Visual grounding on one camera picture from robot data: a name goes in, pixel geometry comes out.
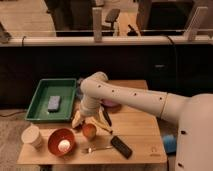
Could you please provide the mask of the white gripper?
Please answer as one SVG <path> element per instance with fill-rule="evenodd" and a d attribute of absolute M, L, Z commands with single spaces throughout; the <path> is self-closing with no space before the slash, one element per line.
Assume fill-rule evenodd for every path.
<path fill-rule="evenodd" d="M 84 96 L 80 102 L 80 108 L 76 111 L 72 120 L 72 127 L 76 128 L 81 125 L 84 121 L 84 117 L 91 117 L 92 121 L 101 128 L 100 118 L 103 118 L 102 111 L 100 109 L 100 101 L 98 99 Z"/>

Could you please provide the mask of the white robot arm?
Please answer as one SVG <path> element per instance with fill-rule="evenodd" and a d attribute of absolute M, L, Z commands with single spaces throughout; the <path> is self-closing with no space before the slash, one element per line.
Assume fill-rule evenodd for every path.
<path fill-rule="evenodd" d="M 121 87 L 96 72 L 80 84 L 83 98 L 72 126 L 99 114 L 106 99 L 152 114 L 178 125 L 175 171 L 213 171 L 213 93 L 192 97 L 168 92 Z"/>

